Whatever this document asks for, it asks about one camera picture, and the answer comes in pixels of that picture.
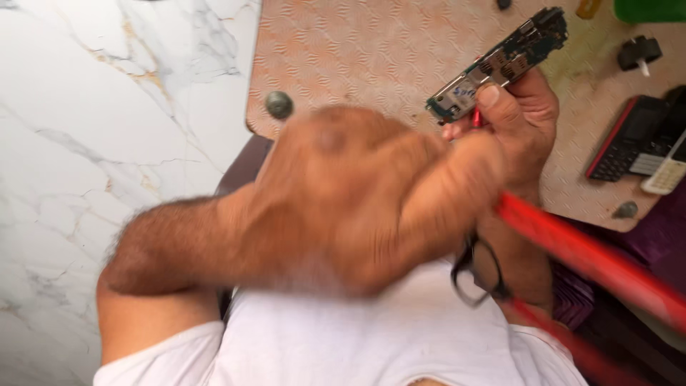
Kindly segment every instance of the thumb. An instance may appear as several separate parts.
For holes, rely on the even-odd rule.
[[[528,125],[515,97],[495,83],[477,90],[476,100],[479,110],[496,133],[516,133]]]
[[[454,252],[475,219],[491,211],[504,184],[504,155],[492,134],[461,139],[410,192],[401,211],[408,266]]]

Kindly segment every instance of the white phone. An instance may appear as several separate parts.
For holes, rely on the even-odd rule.
[[[643,181],[641,189],[648,193],[669,194],[686,175],[686,130],[676,141],[655,174]]]

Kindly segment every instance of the fingernail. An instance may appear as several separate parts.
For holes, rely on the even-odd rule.
[[[491,107],[496,102],[498,102],[498,97],[500,96],[500,90],[495,84],[486,86],[485,88],[479,90],[476,95],[476,99],[483,107]]]

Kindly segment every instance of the black and red phone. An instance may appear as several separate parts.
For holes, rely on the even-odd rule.
[[[645,148],[663,119],[669,104],[662,99],[636,95],[627,101],[596,153],[586,177],[601,181],[618,181],[626,174]]]

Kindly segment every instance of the man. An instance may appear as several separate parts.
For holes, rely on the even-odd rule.
[[[453,145],[366,109],[295,117],[254,183],[137,216],[98,282],[95,385],[585,385],[553,338],[451,288],[441,257],[475,229],[552,309],[544,252],[490,209],[503,188],[539,202],[557,99],[534,70],[477,102],[490,125],[444,128]]]

